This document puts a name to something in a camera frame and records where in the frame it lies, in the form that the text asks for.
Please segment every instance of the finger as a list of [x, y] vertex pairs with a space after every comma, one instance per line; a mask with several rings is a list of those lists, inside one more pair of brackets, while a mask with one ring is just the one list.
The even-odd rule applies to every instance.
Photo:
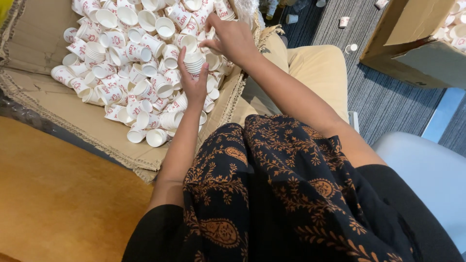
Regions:
[[181, 77], [184, 79], [192, 79], [192, 75], [188, 72], [185, 66], [185, 55], [186, 55], [186, 47], [181, 49], [181, 52], [178, 55], [178, 68], [181, 73]]
[[202, 64], [201, 72], [199, 73], [199, 82], [207, 83], [207, 77], [209, 76], [209, 63]]
[[220, 48], [220, 41], [219, 40], [204, 40], [202, 41], [200, 44], [199, 44], [199, 47], [208, 47], [208, 48], [212, 48], [212, 49], [215, 49], [216, 51], [218, 52], [222, 52], [222, 49]]
[[220, 30], [221, 23], [222, 23], [222, 20], [220, 19], [220, 17], [214, 13], [211, 13], [207, 17], [207, 20], [206, 20], [206, 25], [205, 25], [206, 33], [210, 32], [211, 27], [215, 28], [215, 31], [221, 31]]

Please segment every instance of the cardboard flap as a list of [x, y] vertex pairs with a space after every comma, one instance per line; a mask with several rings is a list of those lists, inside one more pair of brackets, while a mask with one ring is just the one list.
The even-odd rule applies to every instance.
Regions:
[[453, 87], [466, 87], [466, 55], [444, 41], [423, 45], [393, 59]]
[[455, 0], [409, 0], [385, 45], [431, 36], [443, 25]]

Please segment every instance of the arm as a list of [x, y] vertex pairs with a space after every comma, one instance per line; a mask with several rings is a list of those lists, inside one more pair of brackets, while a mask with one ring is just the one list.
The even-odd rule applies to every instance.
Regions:
[[194, 81], [183, 63], [185, 53], [186, 48], [183, 48], [178, 57], [178, 67], [181, 72], [183, 90], [188, 98], [188, 108], [173, 137], [158, 172], [157, 180], [154, 182], [154, 191], [147, 211], [166, 204], [184, 207], [183, 181], [194, 160], [199, 118], [207, 96], [206, 83], [209, 73], [209, 65], [205, 63], [199, 80]]
[[220, 41], [206, 40], [201, 46], [221, 52], [245, 70], [283, 113], [311, 126], [326, 137], [338, 135], [342, 152], [354, 167], [386, 165], [325, 101], [259, 53], [245, 23], [222, 21], [217, 16], [210, 15], [207, 18], [206, 31], [210, 27], [216, 29]]

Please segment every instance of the woman's left hand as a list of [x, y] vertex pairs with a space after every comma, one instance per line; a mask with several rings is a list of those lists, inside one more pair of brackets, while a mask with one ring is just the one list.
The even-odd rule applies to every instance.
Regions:
[[181, 72], [181, 85], [188, 98], [188, 107], [203, 108], [207, 97], [207, 76], [209, 75], [209, 63], [202, 65], [199, 80], [194, 80], [192, 74], [186, 69], [185, 59], [186, 47], [181, 49], [178, 56], [178, 68]]

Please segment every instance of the open cardboard box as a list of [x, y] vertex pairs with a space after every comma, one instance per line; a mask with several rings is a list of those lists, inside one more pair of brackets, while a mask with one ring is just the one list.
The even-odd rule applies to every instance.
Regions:
[[455, 0], [393, 0], [367, 44], [361, 63], [422, 88], [466, 89], [466, 54], [432, 35]]
[[[236, 12], [234, 1], [230, 2]], [[94, 145], [150, 182], [168, 145], [153, 148], [146, 141], [131, 143], [126, 138], [129, 127], [105, 119], [103, 107], [83, 103], [72, 89], [50, 76], [51, 69], [69, 53], [63, 32], [69, 27], [78, 28], [79, 18], [71, 10], [71, 0], [15, 0], [0, 32], [0, 88], [14, 101]], [[259, 45], [257, 14], [255, 18], [253, 35]], [[224, 80], [213, 111], [207, 114], [198, 148], [214, 130], [231, 121], [244, 84], [243, 72], [234, 67]]]

